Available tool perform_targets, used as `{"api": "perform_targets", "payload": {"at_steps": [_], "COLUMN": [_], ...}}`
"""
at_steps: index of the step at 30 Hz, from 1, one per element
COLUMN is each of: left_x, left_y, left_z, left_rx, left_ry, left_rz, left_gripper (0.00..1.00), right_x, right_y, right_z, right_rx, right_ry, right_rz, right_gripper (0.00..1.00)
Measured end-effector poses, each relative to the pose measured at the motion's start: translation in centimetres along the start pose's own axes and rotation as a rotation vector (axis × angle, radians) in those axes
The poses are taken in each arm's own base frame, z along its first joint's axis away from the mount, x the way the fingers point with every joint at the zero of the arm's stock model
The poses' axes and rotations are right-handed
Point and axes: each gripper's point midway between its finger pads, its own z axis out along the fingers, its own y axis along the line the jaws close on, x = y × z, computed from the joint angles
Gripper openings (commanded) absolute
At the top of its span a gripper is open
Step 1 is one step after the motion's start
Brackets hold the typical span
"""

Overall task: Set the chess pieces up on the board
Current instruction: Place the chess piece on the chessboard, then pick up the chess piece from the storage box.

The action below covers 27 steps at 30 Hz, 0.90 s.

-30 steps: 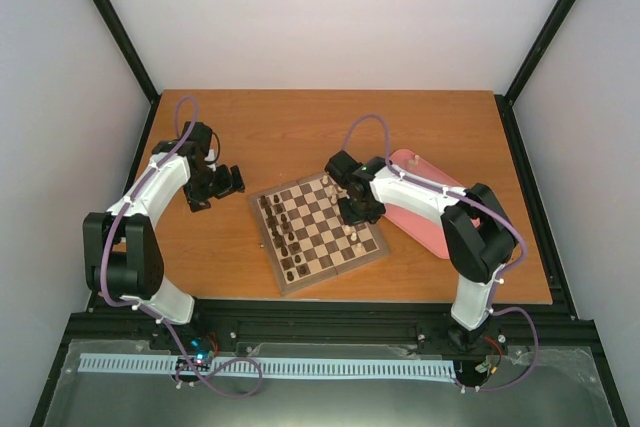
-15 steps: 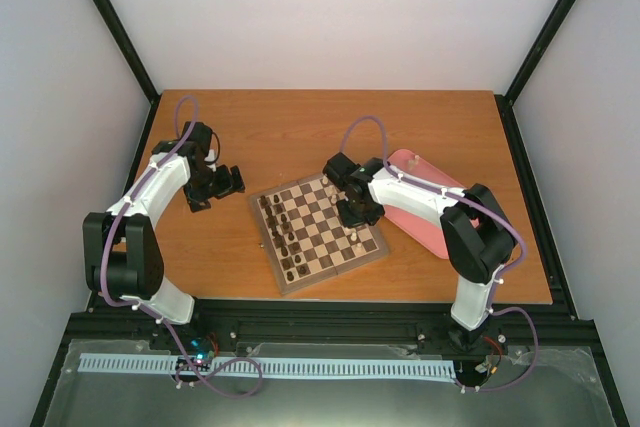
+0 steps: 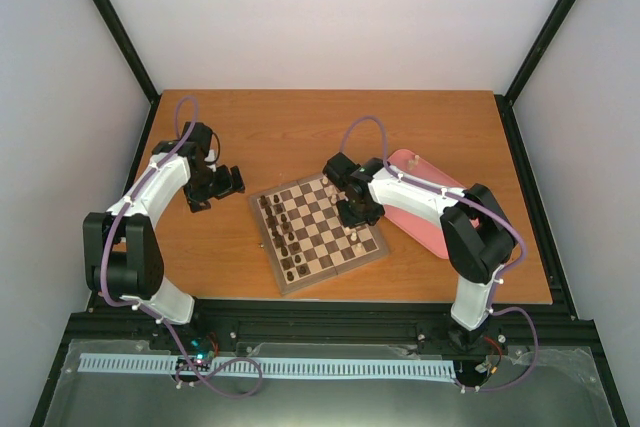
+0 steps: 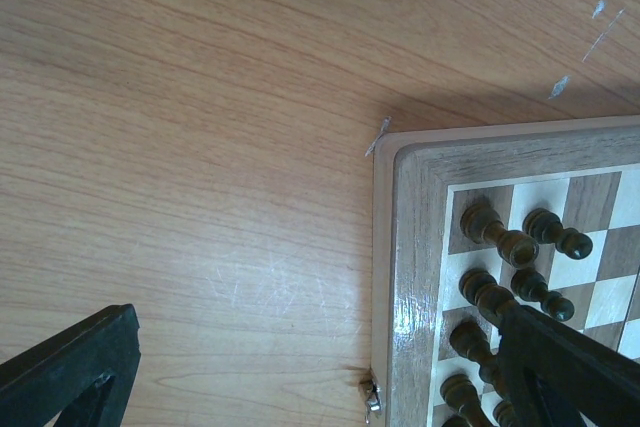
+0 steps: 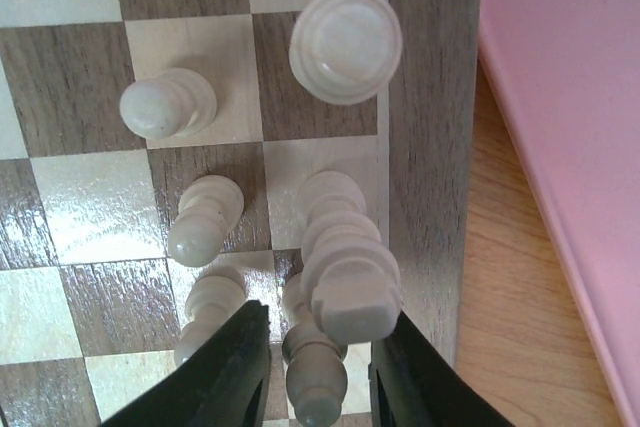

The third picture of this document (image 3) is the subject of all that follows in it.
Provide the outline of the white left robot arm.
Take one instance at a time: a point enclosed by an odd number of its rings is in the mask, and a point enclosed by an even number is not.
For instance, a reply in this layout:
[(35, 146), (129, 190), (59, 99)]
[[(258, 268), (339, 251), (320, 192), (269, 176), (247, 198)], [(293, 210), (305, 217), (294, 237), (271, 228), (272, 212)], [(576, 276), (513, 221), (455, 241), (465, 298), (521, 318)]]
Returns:
[(209, 209), (212, 199), (245, 191), (237, 166), (217, 164), (211, 147), (217, 139), (201, 122), (185, 124), (181, 138), (156, 145), (143, 174), (119, 201), (83, 221), (89, 289), (111, 304), (143, 308), (158, 323), (174, 324), (174, 339), (190, 350), (206, 342), (208, 325), (193, 315), (194, 297), (166, 277), (155, 227), (178, 192), (196, 213)]

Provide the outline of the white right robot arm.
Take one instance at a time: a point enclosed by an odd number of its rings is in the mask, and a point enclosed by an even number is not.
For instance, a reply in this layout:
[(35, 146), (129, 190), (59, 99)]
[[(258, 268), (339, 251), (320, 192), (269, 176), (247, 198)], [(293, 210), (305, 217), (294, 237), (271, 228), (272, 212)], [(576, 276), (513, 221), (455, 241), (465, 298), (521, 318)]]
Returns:
[(458, 274), (452, 319), (468, 331), (484, 323), (498, 273), (517, 242), (516, 232), (487, 187), (441, 185), (376, 157), (360, 165), (342, 152), (327, 161), (323, 175), (345, 195), (337, 202), (345, 227), (374, 225), (390, 208), (434, 226)]

